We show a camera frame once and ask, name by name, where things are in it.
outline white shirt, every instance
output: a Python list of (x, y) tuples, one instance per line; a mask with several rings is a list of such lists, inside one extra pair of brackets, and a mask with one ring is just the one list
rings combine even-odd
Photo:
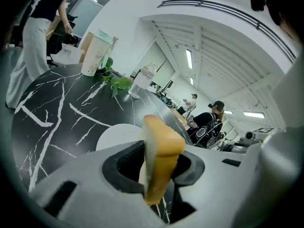
[(184, 110), (186, 112), (189, 110), (189, 107), (193, 107), (196, 104), (196, 99), (191, 99), (191, 100), (189, 100), (189, 102), (191, 104), (186, 104), (186, 102), (185, 102), (185, 104), (182, 105), (182, 108), (184, 108)]

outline black cap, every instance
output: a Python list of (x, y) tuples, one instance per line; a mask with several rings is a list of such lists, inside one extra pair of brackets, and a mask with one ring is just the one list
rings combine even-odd
[(218, 109), (222, 111), (224, 109), (225, 104), (222, 101), (216, 101), (213, 105), (217, 105)]

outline backpack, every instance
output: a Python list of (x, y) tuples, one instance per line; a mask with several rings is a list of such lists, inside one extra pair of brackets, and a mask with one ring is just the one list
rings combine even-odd
[[(216, 143), (223, 123), (216, 118), (214, 113), (210, 113), (210, 115), (212, 116), (212, 120), (208, 122), (206, 125), (199, 128), (195, 133), (193, 133), (195, 134), (195, 137), (197, 139), (197, 142), (196, 144), (194, 144), (194, 146), (198, 146), (201, 148), (208, 148)], [(200, 143), (200, 141), (203, 138), (209, 138), (206, 146), (203, 146)]]

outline person in white shirt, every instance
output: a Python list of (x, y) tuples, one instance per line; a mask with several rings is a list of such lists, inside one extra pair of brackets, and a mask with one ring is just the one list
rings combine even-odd
[(183, 115), (185, 112), (189, 111), (191, 108), (193, 108), (196, 104), (196, 99), (198, 98), (197, 94), (192, 94), (192, 99), (191, 100), (187, 100), (184, 99), (184, 104), (177, 109), (177, 112), (181, 115)]

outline shoe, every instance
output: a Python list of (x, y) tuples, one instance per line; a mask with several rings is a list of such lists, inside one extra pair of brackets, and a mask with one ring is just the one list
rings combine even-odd
[(11, 111), (15, 111), (16, 109), (13, 107), (9, 107), (8, 104), (5, 102), (5, 107), (8, 108)]

